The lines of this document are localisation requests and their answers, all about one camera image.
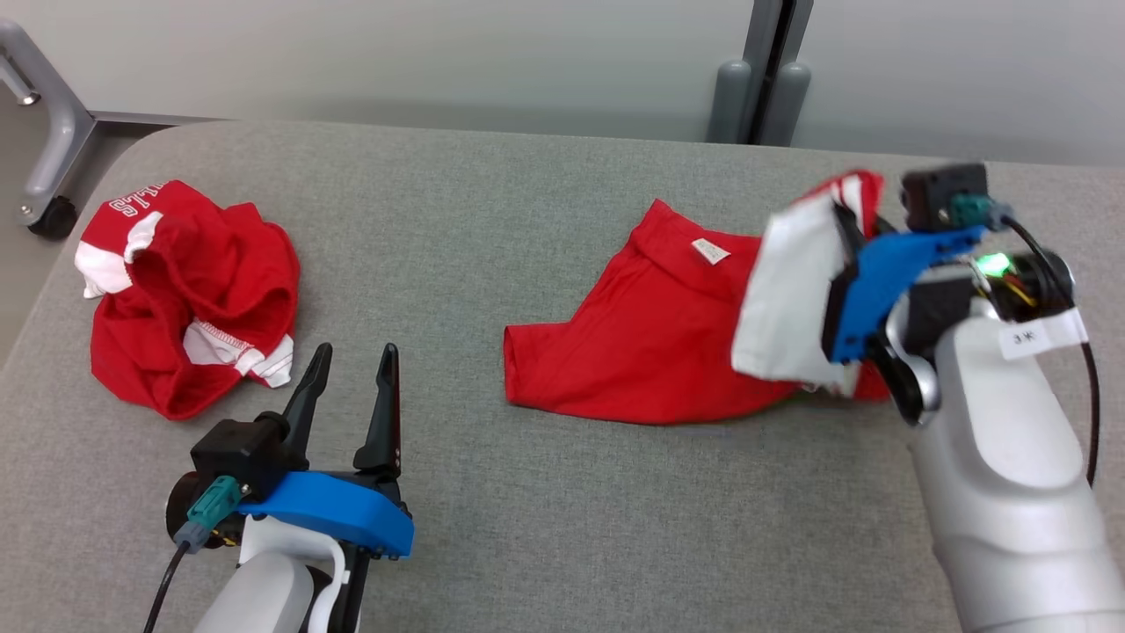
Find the white sleeve trim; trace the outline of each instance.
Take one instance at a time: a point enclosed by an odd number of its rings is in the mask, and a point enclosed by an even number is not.
[[[192,364],[227,365],[243,377],[253,373],[271,388],[289,382],[292,347],[292,338],[285,335],[277,349],[266,356],[249,343],[198,319],[183,333],[183,351]]]
[[[106,292],[119,292],[133,284],[125,270],[125,257],[88,242],[79,242],[74,266],[86,278],[82,296],[97,298]]]
[[[129,228],[124,253],[126,263],[133,263],[137,251],[142,251],[152,244],[153,237],[156,236],[156,224],[160,223],[161,217],[164,217],[164,214],[154,210],[142,217]]]
[[[289,382],[289,372],[292,369],[292,338],[289,335],[281,337],[281,343],[277,349],[250,369],[258,378],[266,381],[271,388],[278,388]]]

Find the blue plastic mount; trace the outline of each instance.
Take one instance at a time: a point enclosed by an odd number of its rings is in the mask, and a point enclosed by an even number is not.
[[[867,337],[875,334],[894,301],[935,263],[971,252],[987,228],[971,226],[943,233],[893,233],[867,242],[856,256],[858,275],[848,286],[832,354],[832,363],[866,356]]]
[[[378,491],[332,476],[291,472],[261,504],[240,504],[243,515],[278,521],[407,558],[414,545],[414,522]]]

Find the cable connector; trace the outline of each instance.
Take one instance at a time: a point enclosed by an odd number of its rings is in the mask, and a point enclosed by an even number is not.
[[[192,504],[188,510],[188,522],[176,531],[172,541],[177,544],[187,543],[188,553],[195,554],[210,539],[215,526],[230,516],[241,501],[242,491],[237,480],[228,476],[216,478],[199,500]]]
[[[1007,230],[1006,217],[1015,217],[1010,204],[988,196],[957,193],[950,200],[948,221],[955,228],[987,226],[989,230]]]

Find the white fabric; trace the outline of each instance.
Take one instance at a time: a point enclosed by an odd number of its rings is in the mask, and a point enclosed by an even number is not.
[[[183,351],[194,365],[228,365],[245,377],[252,373],[270,388],[289,382],[292,368],[292,338],[285,335],[269,356],[212,324],[198,319],[183,333]]]
[[[845,264],[832,202],[855,211],[863,226],[861,191],[861,178],[849,175],[770,217],[735,332],[736,372],[855,394],[860,364],[829,363],[820,338],[828,290]]]
[[[87,242],[74,251],[74,266],[86,278],[82,296],[97,298],[106,292],[119,292],[133,284],[125,270],[125,257]]]
[[[292,369],[292,340],[286,335],[277,350],[252,365],[250,372],[271,388],[278,388],[289,382],[290,369]]]
[[[129,234],[126,236],[125,242],[125,252],[123,253],[126,263],[133,263],[133,257],[136,256],[137,251],[142,251],[152,244],[152,238],[156,236],[156,225],[160,224],[161,217],[164,217],[164,214],[154,210],[129,227]]]

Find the gray fabric surface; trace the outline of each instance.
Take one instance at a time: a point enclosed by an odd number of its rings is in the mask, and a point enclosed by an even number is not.
[[[402,489],[415,555],[374,564],[364,631],[954,631],[890,405],[803,398],[727,425],[651,428],[510,407],[502,329],[569,318],[652,198],[759,232],[832,173],[930,159],[324,124],[212,123],[129,150],[96,202],[180,178],[258,204],[304,266],[297,364],[335,360],[309,443],[341,469],[386,342],[402,351]],[[993,164],[997,196],[1064,253],[1105,386],[1098,497],[1125,553],[1118,309],[1125,174]],[[87,209],[89,217],[94,205]],[[172,545],[164,500],[215,422],[279,409],[243,383],[172,424],[89,372],[75,230],[0,376],[0,629],[141,627]],[[1012,245],[1012,237],[993,239]],[[1077,351],[1044,360],[1079,434]],[[188,558],[161,631],[190,631],[233,551]]]

